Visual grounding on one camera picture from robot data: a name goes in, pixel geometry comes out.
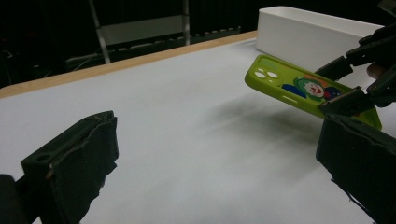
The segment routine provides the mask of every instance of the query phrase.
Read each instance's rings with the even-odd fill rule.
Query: phone case
[[[247,71],[245,81],[256,91],[323,119],[324,114],[318,105],[351,90],[338,82],[269,55],[259,55],[256,58]],[[382,128],[375,108],[354,118],[378,130]]]

